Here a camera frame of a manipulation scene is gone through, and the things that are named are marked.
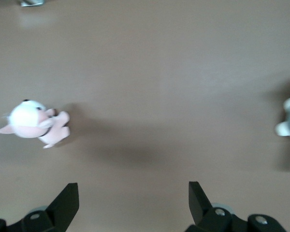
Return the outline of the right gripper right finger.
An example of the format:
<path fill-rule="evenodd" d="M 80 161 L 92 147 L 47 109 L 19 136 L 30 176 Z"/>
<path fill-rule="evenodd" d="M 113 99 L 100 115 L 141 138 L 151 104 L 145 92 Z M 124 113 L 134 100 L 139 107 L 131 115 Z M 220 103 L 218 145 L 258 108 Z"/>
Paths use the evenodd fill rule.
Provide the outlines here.
<path fill-rule="evenodd" d="M 212 206 L 199 182 L 188 184 L 189 209 L 194 220 L 188 232 L 284 232 L 283 226 L 274 218 L 252 214 L 242 220 L 221 206 Z"/>

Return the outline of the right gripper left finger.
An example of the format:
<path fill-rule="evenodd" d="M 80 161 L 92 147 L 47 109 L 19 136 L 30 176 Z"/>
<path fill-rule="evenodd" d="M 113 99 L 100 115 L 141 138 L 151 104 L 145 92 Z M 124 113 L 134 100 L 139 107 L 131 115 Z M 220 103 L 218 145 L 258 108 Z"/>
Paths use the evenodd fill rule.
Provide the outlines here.
<path fill-rule="evenodd" d="M 69 183 L 45 210 L 36 210 L 7 225 L 0 218 L 0 232 L 65 232 L 79 209 L 77 183 Z"/>

